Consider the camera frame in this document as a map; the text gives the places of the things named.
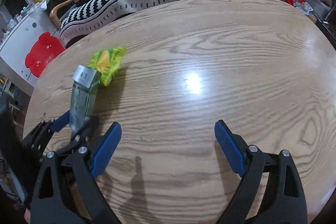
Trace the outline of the silver green cigarette pack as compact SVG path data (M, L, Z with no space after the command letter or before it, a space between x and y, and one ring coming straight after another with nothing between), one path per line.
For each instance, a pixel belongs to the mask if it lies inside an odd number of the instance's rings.
M100 77L99 71L84 65L79 65L73 74L69 125L74 134L93 113Z

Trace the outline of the yellow green snack wrapper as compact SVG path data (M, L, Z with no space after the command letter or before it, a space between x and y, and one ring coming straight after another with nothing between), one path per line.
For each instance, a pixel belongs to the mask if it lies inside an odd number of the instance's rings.
M114 75L118 72L125 54L126 48L123 47L95 52L87 67L99 71L101 73L100 84L108 86Z

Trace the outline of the red pig-shaped stool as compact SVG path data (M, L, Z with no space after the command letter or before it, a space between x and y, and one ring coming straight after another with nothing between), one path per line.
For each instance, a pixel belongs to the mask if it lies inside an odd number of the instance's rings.
M25 66L35 77L40 77L49 63L65 51L60 40L49 32L39 36L25 58Z

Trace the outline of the white cabinet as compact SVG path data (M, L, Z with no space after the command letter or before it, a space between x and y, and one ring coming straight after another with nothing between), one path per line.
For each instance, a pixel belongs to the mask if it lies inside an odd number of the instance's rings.
M25 58L44 32L58 36L58 29L49 15L37 8L15 26L1 45L1 73L29 96L38 78L26 68Z

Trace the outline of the dark wooden chair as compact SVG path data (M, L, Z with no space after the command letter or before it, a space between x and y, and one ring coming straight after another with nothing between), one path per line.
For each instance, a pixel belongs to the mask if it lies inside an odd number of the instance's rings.
M329 9L327 15L321 19L318 18L315 25L322 31L333 48L336 50L335 39L335 0L332 0L331 9Z

